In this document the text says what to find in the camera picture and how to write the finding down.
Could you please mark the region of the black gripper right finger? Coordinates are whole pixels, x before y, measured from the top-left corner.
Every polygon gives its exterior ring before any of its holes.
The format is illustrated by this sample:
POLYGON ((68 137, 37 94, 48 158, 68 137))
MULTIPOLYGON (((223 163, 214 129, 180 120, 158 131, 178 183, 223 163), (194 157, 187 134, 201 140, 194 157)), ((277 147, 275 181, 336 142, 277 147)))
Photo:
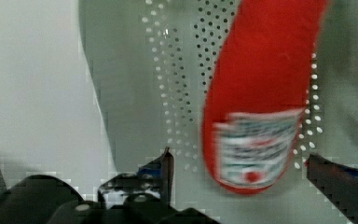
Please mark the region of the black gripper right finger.
POLYGON ((358 224, 358 169, 310 153, 305 161, 307 179, 349 221, 358 224))

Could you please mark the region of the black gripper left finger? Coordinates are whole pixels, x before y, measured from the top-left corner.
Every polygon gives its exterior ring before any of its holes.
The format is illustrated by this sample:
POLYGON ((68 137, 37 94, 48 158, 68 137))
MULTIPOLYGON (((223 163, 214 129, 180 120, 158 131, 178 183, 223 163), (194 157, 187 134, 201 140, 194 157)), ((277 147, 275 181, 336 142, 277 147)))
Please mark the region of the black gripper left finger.
POLYGON ((220 224, 194 208, 171 206, 174 159, 168 148, 135 173, 121 173, 86 201, 64 181, 31 175, 0 195, 0 224, 220 224))

